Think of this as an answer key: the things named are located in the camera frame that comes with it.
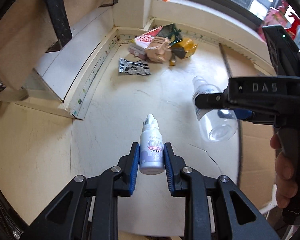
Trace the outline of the person's right hand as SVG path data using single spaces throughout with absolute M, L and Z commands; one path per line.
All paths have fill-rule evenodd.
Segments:
M 284 209 L 297 194 L 298 185 L 293 180 L 294 166 L 281 151 L 275 159 L 275 184 L 277 187 L 276 201 L 279 208 Z

